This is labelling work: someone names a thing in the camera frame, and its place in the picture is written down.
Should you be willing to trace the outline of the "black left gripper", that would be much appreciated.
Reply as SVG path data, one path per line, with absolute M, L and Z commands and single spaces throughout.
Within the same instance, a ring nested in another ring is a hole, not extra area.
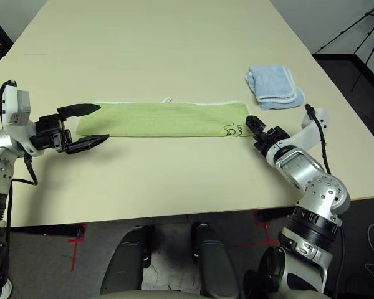
M 34 123 L 36 133 L 31 137 L 32 145 L 37 150 L 52 148 L 68 155 L 90 150 L 100 145 L 110 137 L 109 134 L 86 136 L 72 142 L 70 130 L 64 126 L 64 121 L 67 118 L 89 115 L 99 109 L 101 109 L 100 105 L 82 103 L 60 107 L 57 109 L 58 114 L 39 117 L 39 120 Z

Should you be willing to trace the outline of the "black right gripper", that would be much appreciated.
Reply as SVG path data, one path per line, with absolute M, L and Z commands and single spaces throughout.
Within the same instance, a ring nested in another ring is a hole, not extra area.
M 263 157 L 267 156 L 267 152 L 278 141 L 288 139 L 290 136 L 279 126 L 271 128 L 268 132 L 264 132 L 266 125 L 254 115 L 246 117 L 246 126 L 254 135 L 254 146 Z

